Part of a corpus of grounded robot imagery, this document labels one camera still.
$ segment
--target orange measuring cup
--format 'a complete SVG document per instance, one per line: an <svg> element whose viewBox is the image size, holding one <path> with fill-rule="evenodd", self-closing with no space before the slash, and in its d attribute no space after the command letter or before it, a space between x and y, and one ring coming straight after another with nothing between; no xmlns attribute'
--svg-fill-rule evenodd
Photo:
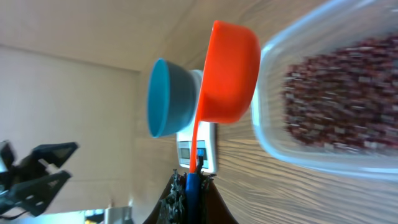
<svg viewBox="0 0 398 224"><path fill-rule="evenodd" d="M261 48L246 27L215 21L193 127L190 172L197 165L197 134L200 121L237 122L249 108L259 73Z"/></svg>

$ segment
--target wooden countertop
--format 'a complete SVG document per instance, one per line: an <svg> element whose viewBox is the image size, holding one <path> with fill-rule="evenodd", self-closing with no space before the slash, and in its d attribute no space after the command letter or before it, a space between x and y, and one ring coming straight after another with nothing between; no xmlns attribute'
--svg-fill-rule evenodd
<svg viewBox="0 0 398 224"><path fill-rule="evenodd" d="M175 136L152 139L148 134L145 95L155 59L202 69L214 20L247 26L264 44L322 2L193 1L141 74L132 161L137 223L152 211L172 169L187 172L178 166ZM398 223L398 184L324 174L274 159L256 140L249 111L236 124L219 125L217 132L215 183L238 222Z"/></svg>

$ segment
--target digital kitchen scale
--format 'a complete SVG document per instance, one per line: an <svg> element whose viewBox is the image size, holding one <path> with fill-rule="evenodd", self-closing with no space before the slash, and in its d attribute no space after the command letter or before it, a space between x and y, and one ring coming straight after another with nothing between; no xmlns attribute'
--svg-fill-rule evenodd
<svg viewBox="0 0 398 224"><path fill-rule="evenodd" d="M203 72L201 70L192 70L191 74L195 80L195 88L197 89L197 96L199 96L201 77ZM180 166L189 168L190 154L192 146L193 124L195 117L192 118L190 124L183 130L177 133L177 154ZM202 121L198 128L197 139L197 154L203 156L202 171L207 173L215 173L216 166L216 124Z"/></svg>

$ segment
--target blue bowl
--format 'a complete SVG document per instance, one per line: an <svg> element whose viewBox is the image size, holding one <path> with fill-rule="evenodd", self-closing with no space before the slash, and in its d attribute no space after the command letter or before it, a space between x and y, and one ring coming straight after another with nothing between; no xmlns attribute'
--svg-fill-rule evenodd
<svg viewBox="0 0 398 224"><path fill-rule="evenodd" d="M150 75L147 121L152 137L174 134L189 125L197 102L195 82L185 69L162 58Z"/></svg>

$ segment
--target clear plastic container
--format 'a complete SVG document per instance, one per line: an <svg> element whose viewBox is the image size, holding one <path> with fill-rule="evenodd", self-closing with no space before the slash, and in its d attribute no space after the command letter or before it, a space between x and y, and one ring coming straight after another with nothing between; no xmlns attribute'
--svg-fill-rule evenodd
<svg viewBox="0 0 398 224"><path fill-rule="evenodd" d="M284 131L282 83L289 65L327 54L368 37L398 30L396 0L330 1L271 39L263 48L252 121L256 136L272 156L334 174L398 180L398 152L347 154L303 147Z"/></svg>

